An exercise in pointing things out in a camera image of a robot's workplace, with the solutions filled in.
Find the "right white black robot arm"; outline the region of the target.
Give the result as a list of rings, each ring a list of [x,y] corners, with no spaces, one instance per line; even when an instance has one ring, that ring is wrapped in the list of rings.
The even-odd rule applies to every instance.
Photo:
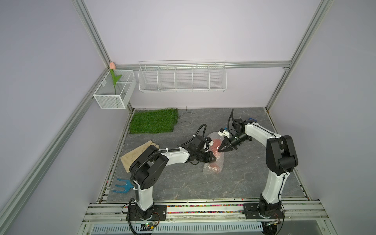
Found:
[[[258,205],[248,204],[245,212],[253,212],[261,218],[279,216],[284,218],[284,207],[281,195],[285,183],[294,168],[298,165],[294,142],[289,135],[280,135],[262,127],[254,119],[235,119],[233,111],[229,115],[227,128],[218,132],[224,137],[218,152],[237,150],[245,141],[256,140],[266,148],[265,162],[268,177]]]

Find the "red plastic wine glass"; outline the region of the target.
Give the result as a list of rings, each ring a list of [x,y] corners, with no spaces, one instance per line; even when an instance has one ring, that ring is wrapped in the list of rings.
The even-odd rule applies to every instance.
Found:
[[[221,145],[221,143],[222,140],[215,139],[213,140],[213,145],[211,146],[211,151],[213,152],[216,160],[209,164],[209,168],[215,173],[221,172],[224,165],[224,153],[218,152],[218,147]]]

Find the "clear bubble wrap sheet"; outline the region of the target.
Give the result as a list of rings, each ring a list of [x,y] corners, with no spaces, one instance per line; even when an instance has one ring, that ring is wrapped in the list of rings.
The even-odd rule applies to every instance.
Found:
[[[218,152],[218,150],[222,144],[222,141],[224,140],[224,136],[220,136],[217,132],[213,132],[209,134],[208,137],[211,138],[211,140],[213,141],[213,145],[209,148],[209,151],[213,153],[216,160],[211,163],[205,163],[203,173],[220,173],[224,165],[224,152]]]

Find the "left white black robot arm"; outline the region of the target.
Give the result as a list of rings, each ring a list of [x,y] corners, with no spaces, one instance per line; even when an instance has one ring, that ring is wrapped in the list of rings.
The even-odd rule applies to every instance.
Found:
[[[135,212],[142,220],[153,217],[155,213],[153,186],[166,166],[185,163],[197,165],[216,161],[214,153],[209,150],[212,140],[205,136],[206,128],[206,124],[201,125],[190,140],[177,148],[161,149],[149,146],[131,164],[130,183],[136,192],[135,206],[131,212]]]

